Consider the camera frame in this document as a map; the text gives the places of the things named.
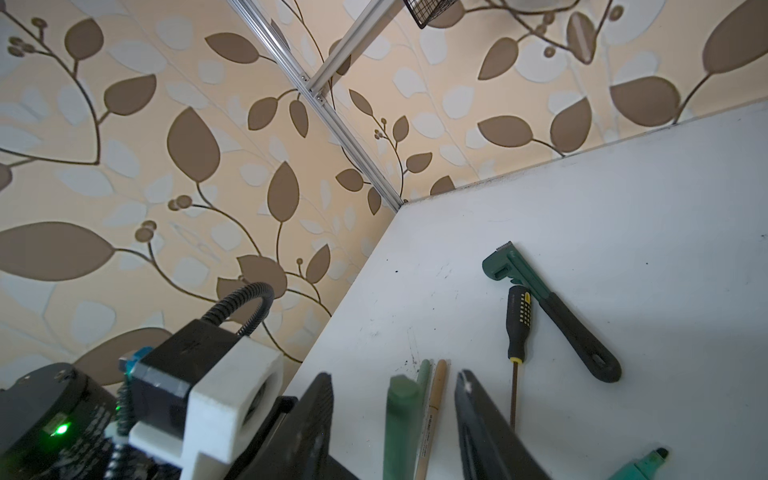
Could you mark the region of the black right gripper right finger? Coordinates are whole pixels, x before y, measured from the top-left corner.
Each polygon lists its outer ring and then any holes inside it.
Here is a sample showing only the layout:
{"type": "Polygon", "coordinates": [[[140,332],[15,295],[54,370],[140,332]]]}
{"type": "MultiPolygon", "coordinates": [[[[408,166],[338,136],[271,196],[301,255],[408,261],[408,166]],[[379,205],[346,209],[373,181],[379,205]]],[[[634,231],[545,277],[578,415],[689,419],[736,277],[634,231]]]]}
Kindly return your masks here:
{"type": "Polygon", "coordinates": [[[462,472],[466,479],[550,478],[472,371],[458,373],[454,402],[462,472]]]}

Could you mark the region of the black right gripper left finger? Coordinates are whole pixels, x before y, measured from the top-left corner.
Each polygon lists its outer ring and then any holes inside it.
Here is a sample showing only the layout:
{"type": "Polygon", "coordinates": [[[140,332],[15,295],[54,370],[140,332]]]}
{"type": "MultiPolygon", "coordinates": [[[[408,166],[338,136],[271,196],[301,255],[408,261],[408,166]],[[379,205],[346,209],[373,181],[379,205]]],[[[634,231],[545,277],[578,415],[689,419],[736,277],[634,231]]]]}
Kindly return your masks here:
{"type": "Polygon", "coordinates": [[[331,376],[318,374],[270,441],[238,460],[229,479],[332,479],[329,455],[334,393],[331,376]]]}

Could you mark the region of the dark green highlighter cap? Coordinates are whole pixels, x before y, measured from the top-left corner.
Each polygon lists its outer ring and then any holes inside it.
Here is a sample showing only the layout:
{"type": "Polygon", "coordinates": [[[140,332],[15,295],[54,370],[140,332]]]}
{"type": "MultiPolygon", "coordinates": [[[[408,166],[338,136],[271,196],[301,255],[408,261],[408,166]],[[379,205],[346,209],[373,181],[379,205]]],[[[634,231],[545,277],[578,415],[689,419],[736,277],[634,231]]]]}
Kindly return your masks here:
{"type": "Polygon", "coordinates": [[[387,391],[383,479],[411,480],[423,419],[423,389],[414,380],[397,375],[387,391]]]}

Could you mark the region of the brown wooden pen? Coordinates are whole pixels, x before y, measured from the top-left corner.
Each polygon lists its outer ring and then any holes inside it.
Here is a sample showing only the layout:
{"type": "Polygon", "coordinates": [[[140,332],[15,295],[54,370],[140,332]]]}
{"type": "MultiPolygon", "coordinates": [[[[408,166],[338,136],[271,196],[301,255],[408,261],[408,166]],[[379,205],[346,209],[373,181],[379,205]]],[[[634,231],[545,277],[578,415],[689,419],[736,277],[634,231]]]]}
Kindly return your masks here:
{"type": "Polygon", "coordinates": [[[432,383],[427,397],[424,432],[418,452],[418,460],[414,476],[416,480],[425,480],[427,477],[429,458],[434,443],[448,369],[448,361],[440,359],[433,371],[432,383]]]}

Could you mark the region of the green highlighter pen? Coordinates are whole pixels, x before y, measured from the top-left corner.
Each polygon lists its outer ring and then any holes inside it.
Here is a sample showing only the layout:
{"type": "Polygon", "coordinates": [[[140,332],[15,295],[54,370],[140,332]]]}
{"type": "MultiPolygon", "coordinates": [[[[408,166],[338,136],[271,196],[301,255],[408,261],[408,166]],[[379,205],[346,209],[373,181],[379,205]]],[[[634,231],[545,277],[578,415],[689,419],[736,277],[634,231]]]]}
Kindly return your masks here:
{"type": "Polygon", "coordinates": [[[668,449],[656,448],[644,457],[622,466],[609,477],[609,480],[653,480],[658,470],[666,463],[668,456],[668,449]]]}

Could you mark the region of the light green pen cap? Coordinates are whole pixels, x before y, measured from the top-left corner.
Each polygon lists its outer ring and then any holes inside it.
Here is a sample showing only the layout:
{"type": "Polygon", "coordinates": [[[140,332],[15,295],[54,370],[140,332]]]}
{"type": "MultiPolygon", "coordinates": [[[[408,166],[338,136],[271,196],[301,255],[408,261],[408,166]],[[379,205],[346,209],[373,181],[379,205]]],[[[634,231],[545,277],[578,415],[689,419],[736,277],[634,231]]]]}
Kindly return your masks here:
{"type": "Polygon", "coordinates": [[[417,374],[417,385],[420,388],[422,394],[426,393],[432,376],[432,361],[430,359],[424,359],[419,367],[417,374]]]}

